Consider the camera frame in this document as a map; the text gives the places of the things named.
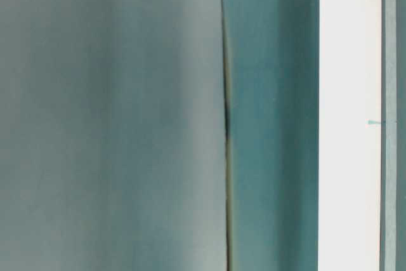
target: gray-green fabric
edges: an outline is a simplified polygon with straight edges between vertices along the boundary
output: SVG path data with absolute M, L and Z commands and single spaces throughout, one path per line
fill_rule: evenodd
M 220 0 L 0 0 L 0 270 L 224 271 Z
M 398 195 L 396 271 L 406 270 L 406 0 L 397 0 Z
M 318 0 L 223 0 L 233 271 L 316 271 Z

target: teal stripe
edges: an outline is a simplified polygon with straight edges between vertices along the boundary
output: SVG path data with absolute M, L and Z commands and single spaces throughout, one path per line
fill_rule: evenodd
M 317 269 L 318 0 L 223 0 L 232 270 Z

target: white wall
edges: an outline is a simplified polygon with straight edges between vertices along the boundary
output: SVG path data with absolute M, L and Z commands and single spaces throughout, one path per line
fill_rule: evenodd
M 320 0 L 319 271 L 378 271 L 381 0 Z

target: blurry surface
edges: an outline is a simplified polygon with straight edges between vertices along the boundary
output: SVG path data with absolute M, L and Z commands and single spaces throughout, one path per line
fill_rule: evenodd
M 0 269 L 224 270 L 220 0 L 0 0 Z
M 378 271 L 381 0 L 320 0 L 319 271 Z
M 398 195 L 396 271 L 406 270 L 406 0 L 397 0 Z
M 224 0 L 232 270 L 316 271 L 318 0 Z

